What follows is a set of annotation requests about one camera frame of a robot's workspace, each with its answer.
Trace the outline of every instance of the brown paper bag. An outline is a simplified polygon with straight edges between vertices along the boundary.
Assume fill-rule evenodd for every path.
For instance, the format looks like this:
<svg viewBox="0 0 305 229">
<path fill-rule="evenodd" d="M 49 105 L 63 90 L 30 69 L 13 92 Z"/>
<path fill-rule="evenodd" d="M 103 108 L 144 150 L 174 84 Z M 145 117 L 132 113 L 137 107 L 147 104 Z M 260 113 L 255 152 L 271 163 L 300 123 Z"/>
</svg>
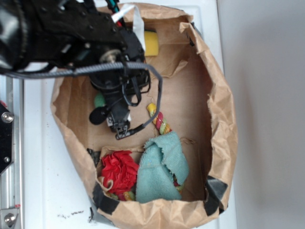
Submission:
<svg viewBox="0 0 305 229">
<path fill-rule="evenodd" d="M 101 215 L 125 229 L 198 227 L 228 206 L 237 152 L 233 96 L 209 48 L 190 24 L 191 16 L 151 4 L 138 7 L 145 28 L 158 34 L 159 55 L 146 60 L 163 76 L 161 112 L 181 138 L 190 168 L 182 200 L 157 199 L 140 204 L 116 201 L 103 194 L 86 149 L 143 146 L 156 131 L 151 124 L 117 141 L 106 123 L 92 125 L 89 114 L 97 91 L 88 77 L 57 79 L 51 109 L 74 166 Z M 132 12 L 125 20 L 132 21 Z M 156 101 L 157 92 L 157 80 L 152 76 L 149 93 L 139 106 L 130 108 L 131 128 L 149 118 L 146 106 Z"/>
</svg>

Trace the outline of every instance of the green ball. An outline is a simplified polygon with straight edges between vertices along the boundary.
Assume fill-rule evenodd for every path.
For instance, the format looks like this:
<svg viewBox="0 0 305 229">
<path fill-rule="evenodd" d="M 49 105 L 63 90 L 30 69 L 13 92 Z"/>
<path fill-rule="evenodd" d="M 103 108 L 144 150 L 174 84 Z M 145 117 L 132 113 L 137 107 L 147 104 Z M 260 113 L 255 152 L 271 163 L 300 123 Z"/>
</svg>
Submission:
<svg viewBox="0 0 305 229">
<path fill-rule="evenodd" d="M 94 106 L 97 107 L 103 107 L 105 106 L 106 101 L 104 96 L 101 94 L 101 92 L 98 92 L 97 95 L 94 98 Z"/>
</svg>

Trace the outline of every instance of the yellow sponge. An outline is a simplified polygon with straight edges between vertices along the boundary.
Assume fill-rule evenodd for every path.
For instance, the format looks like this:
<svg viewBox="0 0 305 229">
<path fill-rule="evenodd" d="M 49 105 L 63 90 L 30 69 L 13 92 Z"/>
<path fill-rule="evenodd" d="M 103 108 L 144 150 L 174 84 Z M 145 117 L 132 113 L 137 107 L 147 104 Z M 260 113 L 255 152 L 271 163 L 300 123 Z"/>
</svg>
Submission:
<svg viewBox="0 0 305 229">
<path fill-rule="evenodd" d="M 145 56 L 157 56 L 159 54 L 159 42 L 158 35 L 156 32 L 145 31 Z"/>
</svg>

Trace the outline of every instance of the gray wall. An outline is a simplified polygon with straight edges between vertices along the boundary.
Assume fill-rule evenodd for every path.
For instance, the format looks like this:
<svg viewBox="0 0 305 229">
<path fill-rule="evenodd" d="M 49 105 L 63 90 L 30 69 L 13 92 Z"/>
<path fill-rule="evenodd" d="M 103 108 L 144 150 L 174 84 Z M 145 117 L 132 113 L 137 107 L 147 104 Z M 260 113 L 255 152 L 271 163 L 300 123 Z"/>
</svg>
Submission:
<svg viewBox="0 0 305 229">
<path fill-rule="evenodd" d="M 218 0 L 239 229 L 305 228 L 305 0 Z"/>
</svg>

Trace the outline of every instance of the blue towel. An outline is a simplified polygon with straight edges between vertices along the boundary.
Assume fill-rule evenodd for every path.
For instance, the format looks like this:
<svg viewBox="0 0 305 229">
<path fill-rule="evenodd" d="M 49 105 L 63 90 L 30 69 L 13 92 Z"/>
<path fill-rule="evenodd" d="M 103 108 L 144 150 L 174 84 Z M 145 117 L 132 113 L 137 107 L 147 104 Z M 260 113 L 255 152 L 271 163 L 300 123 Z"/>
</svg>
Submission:
<svg viewBox="0 0 305 229">
<path fill-rule="evenodd" d="M 178 135 L 168 134 L 151 138 L 145 144 L 137 177 L 136 200 L 146 203 L 154 199 L 181 199 L 173 185 L 173 175 L 182 185 L 189 174 Z"/>
</svg>

